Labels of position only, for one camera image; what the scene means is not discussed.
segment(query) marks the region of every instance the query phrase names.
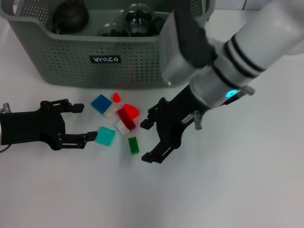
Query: black stripe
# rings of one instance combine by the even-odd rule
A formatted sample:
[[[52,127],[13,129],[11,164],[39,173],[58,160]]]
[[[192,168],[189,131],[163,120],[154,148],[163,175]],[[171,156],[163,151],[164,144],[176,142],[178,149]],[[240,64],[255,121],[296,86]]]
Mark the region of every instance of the black stripe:
[[[223,81],[223,83],[225,83],[227,86],[229,86],[230,88],[233,89],[241,89],[239,86],[231,83],[228,79],[226,79],[226,77],[222,74],[222,72],[216,67],[216,66],[212,66],[214,72],[217,74],[217,76]]]
[[[238,64],[238,62],[233,58],[229,48],[228,48],[228,41],[227,43],[224,45],[224,50],[226,52],[226,55],[228,57],[228,59],[233,63],[233,65],[236,67],[236,69],[244,76],[246,77],[250,77],[250,78],[256,78],[257,76],[248,72],[247,70],[245,70],[240,64]]]
[[[242,52],[242,50],[239,48],[238,46],[238,43],[237,43],[237,40],[236,40],[236,35],[234,35],[232,38],[231,38],[231,42],[233,44],[233,47],[235,48],[235,50],[237,51],[237,53],[239,54],[239,56],[249,65],[251,66],[253,69],[255,69],[256,71],[259,71],[259,72],[263,72],[263,71],[266,71],[266,69],[263,69],[257,65],[255,65],[253,62],[250,61],[249,58],[247,58],[245,56],[245,54]]]

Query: white block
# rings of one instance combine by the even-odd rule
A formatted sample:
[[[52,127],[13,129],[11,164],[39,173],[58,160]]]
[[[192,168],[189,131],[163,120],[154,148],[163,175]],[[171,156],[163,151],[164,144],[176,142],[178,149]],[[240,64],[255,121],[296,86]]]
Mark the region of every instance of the white block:
[[[118,111],[118,106],[116,104],[111,104],[110,107],[104,112],[104,117],[108,120],[112,119]]]
[[[114,126],[120,131],[122,135],[130,133],[130,130],[124,125],[121,120],[115,123]]]

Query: cyan block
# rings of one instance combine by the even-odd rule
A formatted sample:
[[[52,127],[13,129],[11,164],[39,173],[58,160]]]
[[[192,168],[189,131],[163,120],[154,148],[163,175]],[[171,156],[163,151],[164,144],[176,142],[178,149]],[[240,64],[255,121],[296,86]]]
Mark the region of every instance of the cyan block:
[[[97,97],[92,103],[91,106],[96,109],[101,114],[104,114],[104,112],[111,106],[112,101],[110,101],[108,98],[100,94],[99,97]]]
[[[101,127],[95,139],[95,142],[105,146],[111,146],[115,135],[116,135],[116,131],[113,131],[106,127]]]

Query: robotic arm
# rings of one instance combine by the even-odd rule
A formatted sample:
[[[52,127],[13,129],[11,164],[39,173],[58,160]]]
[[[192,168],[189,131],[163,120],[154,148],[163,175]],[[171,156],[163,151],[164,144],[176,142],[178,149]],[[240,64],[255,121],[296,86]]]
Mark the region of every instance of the robotic arm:
[[[8,103],[0,108],[0,145],[41,141],[52,150],[84,149],[87,142],[94,141],[97,132],[66,134],[62,113],[82,113],[83,104],[72,105],[69,100],[42,101],[34,112],[12,113]]]
[[[162,163],[192,122],[201,129],[208,110],[253,95],[248,83],[303,39],[302,0],[269,2],[226,43],[209,43],[193,18],[174,11],[161,32],[161,74],[169,85],[190,82],[170,102],[162,98],[148,110],[141,127],[156,122],[160,142],[142,160]]]

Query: translucent green block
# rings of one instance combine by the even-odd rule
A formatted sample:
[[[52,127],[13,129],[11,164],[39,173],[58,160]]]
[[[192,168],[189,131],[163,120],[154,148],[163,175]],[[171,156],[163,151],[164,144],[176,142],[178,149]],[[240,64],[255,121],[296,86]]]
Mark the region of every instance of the translucent green block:
[[[130,149],[131,149],[131,154],[139,153],[139,147],[138,147],[136,137],[129,138],[129,145],[130,145]]]

